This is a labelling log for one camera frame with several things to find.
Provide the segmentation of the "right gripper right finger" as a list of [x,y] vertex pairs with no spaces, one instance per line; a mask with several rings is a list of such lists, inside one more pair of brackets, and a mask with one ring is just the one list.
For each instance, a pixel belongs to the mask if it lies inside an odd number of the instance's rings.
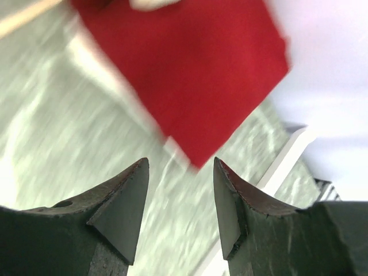
[[282,202],[237,175],[221,159],[213,163],[214,200],[221,248],[231,275],[313,275],[306,240],[308,208]]

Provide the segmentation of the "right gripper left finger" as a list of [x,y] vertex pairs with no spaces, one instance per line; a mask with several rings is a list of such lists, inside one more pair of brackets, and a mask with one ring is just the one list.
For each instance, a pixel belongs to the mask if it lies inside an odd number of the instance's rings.
[[135,261],[149,182],[142,158],[50,208],[27,212],[26,247],[40,275],[126,275]]

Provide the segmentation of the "dark red t-shirt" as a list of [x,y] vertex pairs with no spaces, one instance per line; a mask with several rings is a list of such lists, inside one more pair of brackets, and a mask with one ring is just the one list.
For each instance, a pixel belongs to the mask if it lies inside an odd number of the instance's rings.
[[288,73],[263,1],[73,1],[163,134],[202,167]]

